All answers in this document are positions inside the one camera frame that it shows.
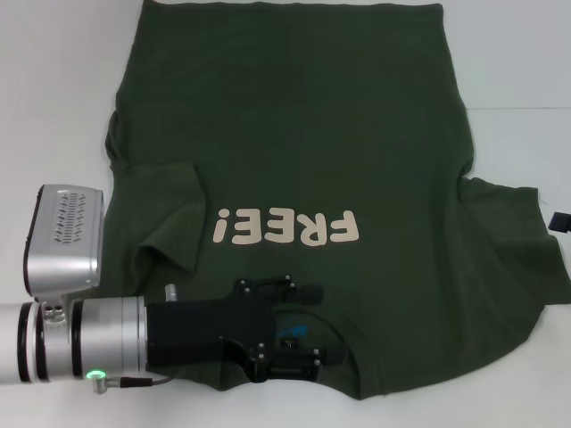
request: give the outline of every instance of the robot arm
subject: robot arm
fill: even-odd
[[[99,285],[103,194],[85,187],[44,185],[24,255],[24,282],[35,301],[0,306],[0,383],[91,379],[94,391],[153,386],[169,380],[122,377],[149,367],[232,361],[253,382],[315,381],[323,365],[341,364],[345,347],[276,345],[273,307],[318,305],[323,289],[290,276],[237,279],[227,297],[145,305],[142,297],[73,300]]]

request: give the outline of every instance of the dark green t-shirt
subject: dark green t-shirt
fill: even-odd
[[[463,177],[440,5],[147,1],[116,105],[100,296],[322,284],[320,306],[279,308],[278,335],[345,343],[319,381],[359,399],[491,363],[571,301],[537,192]],[[247,381],[229,363],[182,376]]]

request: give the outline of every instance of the green led light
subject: green led light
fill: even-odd
[[[92,370],[86,374],[87,379],[103,379],[105,376],[107,376],[107,374],[102,370]]]

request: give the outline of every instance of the black bracket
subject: black bracket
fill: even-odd
[[[295,338],[276,346],[273,307],[280,303],[319,305],[323,287],[298,286],[290,276],[262,281],[238,279],[217,300],[171,301],[147,306],[150,367],[203,361],[234,361],[250,380],[315,381],[324,365],[342,364],[343,345],[300,349]]]
[[[571,231],[571,215],[563,212],[556,212],[553,214],[549,229],[555,232],[562,232],[564,234]]]

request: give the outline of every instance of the white table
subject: white table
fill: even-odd
[[[0,0],[0,303],[29,300],[21,257],[43,183],[100,188],[109,201],[112,176],[103,140],[140,3]],[[476,141],[473,174],[502,185],[539,187],[546,221],[555,210],[571,212],[571,2],[442,3]],[[555,235],[571,266],[571,235]],[[317,384],[287,381],[225,393],[174,381],[101,397],[90,385],[72,381],[0,387],[2,426],[79,424],[568,427],[571,308],[548,308],[526,344],[482,370],[362,402]]]

